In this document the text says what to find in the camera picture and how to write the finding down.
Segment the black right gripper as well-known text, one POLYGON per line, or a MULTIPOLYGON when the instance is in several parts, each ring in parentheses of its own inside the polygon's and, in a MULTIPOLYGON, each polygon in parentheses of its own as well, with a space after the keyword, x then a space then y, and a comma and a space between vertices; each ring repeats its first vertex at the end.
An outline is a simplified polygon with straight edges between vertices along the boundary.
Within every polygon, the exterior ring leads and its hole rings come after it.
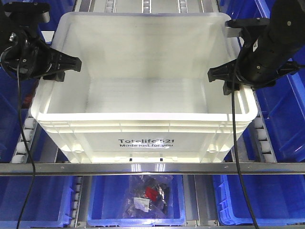
POLYGON ((295 26, 291 20, 233 19, 225 24, 240 29, 244 44, 235 61, 208 70, 210 83, 225 81, 224 95, 239 91, 239 84, 253 89, 269 87, 280 77, 295 73, 295 62, 291 60, 295 54, 295 26))

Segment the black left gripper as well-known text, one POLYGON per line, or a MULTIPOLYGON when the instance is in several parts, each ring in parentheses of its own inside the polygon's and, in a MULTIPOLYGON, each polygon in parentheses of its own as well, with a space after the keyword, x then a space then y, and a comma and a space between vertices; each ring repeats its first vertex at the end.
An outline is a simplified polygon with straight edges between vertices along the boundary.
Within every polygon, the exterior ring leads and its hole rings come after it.
POLYGON ((48 47, 38 33, 39 23, 50 21, 45 2, 8 2, 0 5, 0 65, 9 76, 63 82, 66 70, 81 71, 81 60, 48 47))

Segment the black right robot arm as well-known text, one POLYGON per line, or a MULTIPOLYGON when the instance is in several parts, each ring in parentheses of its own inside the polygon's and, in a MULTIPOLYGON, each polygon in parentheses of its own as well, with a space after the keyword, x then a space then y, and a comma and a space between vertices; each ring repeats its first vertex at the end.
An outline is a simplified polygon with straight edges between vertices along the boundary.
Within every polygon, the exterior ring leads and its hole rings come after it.
POLYGON ((226 27, 239 29, 244 41, 235 60, 210 68, 208 80, 224 81, 224 95, 241 85, 272 87, 276 80, 304 65, 290 59, 305 45, 305 2, 277 0, 269 18, 232 19, 226 27))

